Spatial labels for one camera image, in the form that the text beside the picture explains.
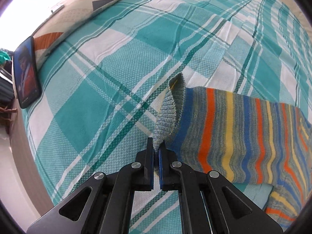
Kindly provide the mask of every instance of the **yellow stripe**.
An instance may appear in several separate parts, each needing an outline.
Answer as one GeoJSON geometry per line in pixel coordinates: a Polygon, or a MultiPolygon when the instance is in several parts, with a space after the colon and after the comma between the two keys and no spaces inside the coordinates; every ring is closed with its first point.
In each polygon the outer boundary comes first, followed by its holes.
{"type": "Polygon", "coordinates": [[[292,213],[294,213],[295,216],[298,215],[298,213],[294,209],[294,207],[284,197],[280,196],[277,192],[273,191],[271,193],[271,197],[273,197],[277,201],[283,203],[292,213]]]}
{"type": "Polygon", "coordinates": [[[300,126],[301,126],[301,130],[303,131],[305,138],[307,139],[307,141],[309,140],[309,136],[305,130],[305,127],[302,125],[302,118],[300,118],[300,126]]]}
{"type": "Polygon", "coordinates": [[[299,165],[299,162],[298,162],[298,158],[296,156],[296,153],[294,152],[294,138],[293,138],[293,130],[292,130],[292,117],[291,117],[291,106],[288,105],[288,109],[289,109],[289,121],[291,123],[291,152],[292,152],[292,155],[293,155],[293,159],[294,159],[294,162],[298,168],[298,171],[299,171],[299,174],[301,176],[301,179],[303,181],[303,184],[305,185],[305,196],[307,196],[307,184],[306,184],[306,180],[305,180],[305,177],[303,175],[303,172],[302,172],[302,169],[299,165]]]}
{"type": "Polygon", "coordinates": [[[233,155],[233,93],[227,92],[227,124],[225,131],[225,153],[222,158],[222,167],[226,170],[226,178],[232,182],[234,180],[234,172],[230,167],[230,160],[233,155]]]}
{"type": "Polygon", "coordinates": [[[266,109],[268,112],[268,119],[269,119],[269,143],[270,143],[270,147],[271,147],[271,158],[267,164],[267,169],[268,169],[268,173],[269,173],[268,183],[272,184],[273,173],[271,170],[271,165],[272,165],[272,163],[276,157],[276,151],[275,151],[275,147],[274,147],[274,143],[273,143],[273,121],[272,121],[271,107],[270,107],[269,101],[266,102],[266,109]]]}
{"type": "Polygon", "coordinates": [[[312,190],[309,192],[307,198],[310,198],[311,195],[312,195],[312,190]]]}
{"type": "Polygon", "coordinates": [[[308,150],[308,152],[309,152],[308,167],[312,168],[312,152],[310,149],[308,150]]]}
{"type": "Polygon", "coordinates": [[[174,89],[174,85],[177,83],[177,80],[175,80],[174,84],[170,87],[170,90],[174,89]]]}

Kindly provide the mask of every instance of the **metal screw head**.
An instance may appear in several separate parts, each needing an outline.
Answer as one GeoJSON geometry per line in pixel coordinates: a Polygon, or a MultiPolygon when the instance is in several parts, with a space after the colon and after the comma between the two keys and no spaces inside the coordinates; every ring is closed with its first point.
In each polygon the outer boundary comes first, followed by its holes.
{"type": "Polygon", "coordinates": [[[179,162],[179,161],[174,161],[174,162],[172,162],[172,166],[175,167],[175,168],[179,168],[179,167],[182,166],[182,163],[179,162]]]}
{"type": "Polygon", "coordinates": [[[95,179],[102,179],[102,178],[104,178],[104,173],[96,173],[96,174],[94,174],[94,178],[95,179]]]}
{"type": "Polygon", "coordinates": [[[219,177],[219,173],[217,171],[211,171],[209,173],[209,176],[212,178],[217,178],[217,177],[219,177]]]}
{"type": "Polygon", "coordinates": [[[132,165],[131,165],[131,167],[132,168],[140,168],[141,167],[141,163],[140,162],[134,162],[134,163],[132,163],[132,165]]]}

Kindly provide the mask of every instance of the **smartphone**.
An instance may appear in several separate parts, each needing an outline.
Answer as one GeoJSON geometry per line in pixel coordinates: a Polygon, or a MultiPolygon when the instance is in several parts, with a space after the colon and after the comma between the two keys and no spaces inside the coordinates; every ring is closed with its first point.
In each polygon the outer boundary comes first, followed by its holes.
{"type": "Polygon", "coordinates": [[[20,44],[13,53],[13,68],[18,102],[24,109],[41,95],[32,36],[20,44]]]}

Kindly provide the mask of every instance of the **person on screen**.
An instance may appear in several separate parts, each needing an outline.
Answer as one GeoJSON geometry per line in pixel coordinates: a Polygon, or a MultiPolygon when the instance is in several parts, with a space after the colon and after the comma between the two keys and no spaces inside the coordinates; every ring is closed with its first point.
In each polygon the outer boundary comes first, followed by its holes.
{"type": "Polygon", "coordinates": [[[32,58],[27,47],[23,47],[21,54],[18,56],[18,62],[22,70],[18,92],[21,99],[24,100],[36,88],[32,58]]]}

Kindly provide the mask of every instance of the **bedsheet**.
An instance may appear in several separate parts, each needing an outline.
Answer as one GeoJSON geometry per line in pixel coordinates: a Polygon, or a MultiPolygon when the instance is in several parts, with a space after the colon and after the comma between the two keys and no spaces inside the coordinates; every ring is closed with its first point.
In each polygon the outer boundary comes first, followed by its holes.
{"type": "MultiPolygon", "coordinates": [[[[187,87],[292,104],[311,122],[311,51],[279,0],[121,0],[50,55],[39,71],[43,94],[23,110],[53,203],[94,172],[135,159],[179,72],[187,87]]],[[[177,194],[149,196],[133,214],[133,233],[178,233],[177,194]]]]}

